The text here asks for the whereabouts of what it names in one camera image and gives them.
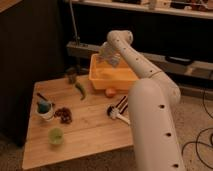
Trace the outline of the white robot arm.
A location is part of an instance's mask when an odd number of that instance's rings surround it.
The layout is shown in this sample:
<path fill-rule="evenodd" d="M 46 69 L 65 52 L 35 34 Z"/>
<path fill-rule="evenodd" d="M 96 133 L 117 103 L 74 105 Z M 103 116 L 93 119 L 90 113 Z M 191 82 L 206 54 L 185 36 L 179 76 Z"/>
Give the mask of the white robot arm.
<path fill-rule="evenodd" d="M 138 171 L 186 171 L 171 107 L 180 101 L 176 83 L 131 47 L 130 31 L 110 31 L 107 43 L 137 75 L 129 90 L 134 152 Z"/>

